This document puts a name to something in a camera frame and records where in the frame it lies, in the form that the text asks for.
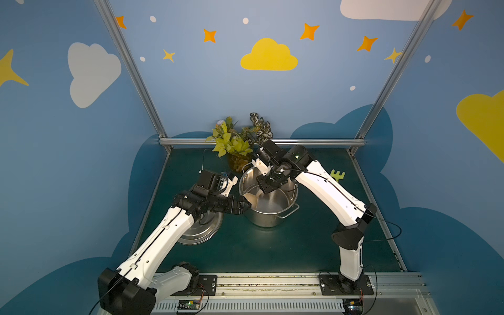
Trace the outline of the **stainless steel stock pot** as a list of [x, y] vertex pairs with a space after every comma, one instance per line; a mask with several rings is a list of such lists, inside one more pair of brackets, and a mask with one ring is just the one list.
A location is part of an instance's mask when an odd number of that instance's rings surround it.
[[296, 203], [299, 189], [290, 179], [279, 189], [265, 194], [256, 180], [261, 174], [260, 170], [252, 163], [246, 164], [242, 170], [244, 174], [238, 183], [238, 189], [252, 206], [245, 212], [245, 216], [254, 225], [262, 228], [276, 227], [300, 208]]

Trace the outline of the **steel pot lid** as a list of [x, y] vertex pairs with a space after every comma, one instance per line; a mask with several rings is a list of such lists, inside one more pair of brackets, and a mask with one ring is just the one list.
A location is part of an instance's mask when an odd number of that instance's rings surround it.
[[207, 242], [216, 235], [223, 223], [223, 213], [210, 212], [203, 214], [179, 238], [182, 245], [199, 245]]

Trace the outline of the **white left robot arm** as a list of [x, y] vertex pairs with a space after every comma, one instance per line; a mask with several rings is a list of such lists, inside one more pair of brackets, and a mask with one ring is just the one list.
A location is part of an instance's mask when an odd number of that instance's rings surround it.
[[241, 215], [251, 208], [243, 197], [199, 190], [177, 194], [161, 223], [117, 269], [98, 277], [100, 307], [110, 314], [150, 314], [158, 301], [174, 293], [201, 289], [199, 270], [182, 262], [162, 275], [156, 272], [181, 236], [207, 212]]

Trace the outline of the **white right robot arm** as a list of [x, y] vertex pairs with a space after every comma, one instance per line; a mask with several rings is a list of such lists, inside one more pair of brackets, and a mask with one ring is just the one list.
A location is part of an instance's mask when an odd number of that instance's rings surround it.
[[364, 234], [375, 218], [377, 208], [366, 205], [343, 188], [322, 164], [301, 145], [290, 150], [268, 140], [254, 153], [253, 165], [260, 170], [257, 183], [269, 194], [295, 181], [309, 189], [337, 217], [339, 225], [332, 240], [339, 246], [341, 265], [339, 278], [357, 282], [363, 274], [362, 246]]

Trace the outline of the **green potted plant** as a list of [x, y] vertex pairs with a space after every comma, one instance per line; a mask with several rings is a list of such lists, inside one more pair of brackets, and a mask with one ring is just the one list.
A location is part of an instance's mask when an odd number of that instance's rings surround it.
[[252, 161], [253, 149], [271, 140], [274, 135], [270, 122], [258, 113], [250, 113], [249, 119], [251, 125], [242, 127], [240, 131], [235, 128], [232, 117], [222, 119], [215, 124], [211, 136], [206, 139], [206, 142], [215, 143], [212, 151], [220, 158], [228, 157], [229, 168], [235, 173], [242, 173]]

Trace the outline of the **aluminium frame back bar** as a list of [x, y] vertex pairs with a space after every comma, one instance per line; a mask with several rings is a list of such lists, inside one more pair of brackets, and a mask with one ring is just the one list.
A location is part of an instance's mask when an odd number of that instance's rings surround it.
[[[366, 144], [364, 139], [273, 139], [278, 146], [302, 145], [302, 146], [357, 146]], [[160, 138], [159, 142], [164, 146], [212, 146], [214, 140], [197, 138]]]

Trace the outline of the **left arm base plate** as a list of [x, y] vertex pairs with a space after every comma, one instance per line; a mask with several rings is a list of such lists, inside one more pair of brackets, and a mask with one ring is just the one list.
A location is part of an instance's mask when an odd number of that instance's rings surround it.
[[215, 274], [201, 274], [197, 282], [190, 282], [188, 288], [172, 294], [175, 296], [200, 296], [203, 292], [204, 296], [215, 296], [217, 290], [218, 276]]

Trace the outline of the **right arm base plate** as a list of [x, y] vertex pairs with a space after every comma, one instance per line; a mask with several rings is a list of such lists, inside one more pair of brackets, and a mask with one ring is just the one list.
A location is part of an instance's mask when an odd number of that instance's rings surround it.
[[318, 275], [322, 295], [373, 295], [374, 289], [370, 278], [361, 274], [361, 276], [352, 281], [339, 274], [330, 274], [323, 272]]

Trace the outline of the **aluminium frame right post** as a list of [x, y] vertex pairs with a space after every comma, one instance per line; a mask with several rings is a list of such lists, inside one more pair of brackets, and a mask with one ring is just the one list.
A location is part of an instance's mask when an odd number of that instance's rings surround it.
[[391, 73], [389, 74], [387, 81], [385, 82], [383, 89], [378, 94], [377, 99], [373, 103], [370, 111], [368, 112], [363, 124], [359, 128], [355, 139], [359, 141], [364, 141], [366, 135], [370, 131], [372, 125], [377, 119], [380, 111], [383, 109], [388, 98], [392, 94], [396, 84], [399, 82], [402, 74], [407, 68], [412, 56], [416, 52], [417, 48], [420, 46], [423, 38], [429, 31], [432, 23], [435, 20], [435, 15], [438, 11], [439, 6], [441, 6], [441, 0], [433, 0], [427, 3], [427, 6], [420, 16], [415, 28], [413, 29], [410, 37], [408, 38], [402, 54], [399, 56], [395, 65], [393, 66]]

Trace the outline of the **aluminium frame post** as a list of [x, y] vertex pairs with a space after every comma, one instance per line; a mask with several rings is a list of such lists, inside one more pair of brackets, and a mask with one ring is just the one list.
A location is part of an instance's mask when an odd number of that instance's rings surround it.
[[432, 23], [435, 20], [435, 15], [438, 11], [439, 6], [441, 6], [441, 0], [433, 0], [427, 3], [427, 6], [420, 16], [415, 28], [413, 29], [410, 37], [408, 38], [402, 54], [399, 56], [395, 65], [393, 66], [391, 73], [389, 74], [387, 81], [385, 82], [383, 89], [378, 94], [377, 99], [373, 103], [370, 111], [368, 112], [363, 124], [359, 128], [355, 139], [359, 141], [364, 141], [366, 135], [370, 131], [372, 125], [377, 119], [380, 111], [383, 109], [388, 98], [392, 94], [396, 84], [399, 82], [402, 74], [407, 68], [412, 56], [416, 52], [417, 48], [420, 46], [423, 38], [429, 31]]
[[109, 31], [109, 34], [111, 35], [111, 38], [119, 52], [119, 55], [123, 60], [123, 63], [126, 66], [126, 69], [132, 79], [133, 85], [135, 86], [135, 89], [139, 94], [141, 101], [143, 102], [143, 105], [158, 134], [158, 137], [167, 138], [167, 134], [161, 122], [160, 116], [153, 103], [152, 97], [141, 77], [139, 69], [135, 64], [135, 60], [122, 34], [121, 28], [119, 27], [118, 21], [116, 20], [110, 2], [106, 0], [94, 0], [94, 3]]

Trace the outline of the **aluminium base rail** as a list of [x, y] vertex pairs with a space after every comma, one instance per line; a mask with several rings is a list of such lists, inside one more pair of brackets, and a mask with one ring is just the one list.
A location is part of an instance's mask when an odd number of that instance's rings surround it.
[[169, 296], [150, 314], [438, 314], [418, 273], [367, 275], [373, 295], [322, 295], [318, 275], [221, 273], [215, 296]]

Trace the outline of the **aluminium frame left post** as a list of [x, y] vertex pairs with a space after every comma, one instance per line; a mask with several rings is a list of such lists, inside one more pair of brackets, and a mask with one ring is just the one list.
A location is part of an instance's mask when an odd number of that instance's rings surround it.
[[126, 66], [126, 69], [132, 79], [133, 85], [135, 86], [135, 89], [139, 94], [141, 101], [143, 102], [143, 105], [158, 134], [158, 137], [167, 138], [167, 134], [161, 122], [160, 116], [153, 103], [152, 97], [141, 77], [139, 69], [135, 64], [135, 60], [122, 34], [121, 28], [119, 27], [118, 21], [116, 20], [110, 2], [106, 0], [94, 0], [94, 3], [109, 31], [109, 34], [111, 35], [111, 38], [119, 52], [119, 55], [123, 60], [123, 63]]

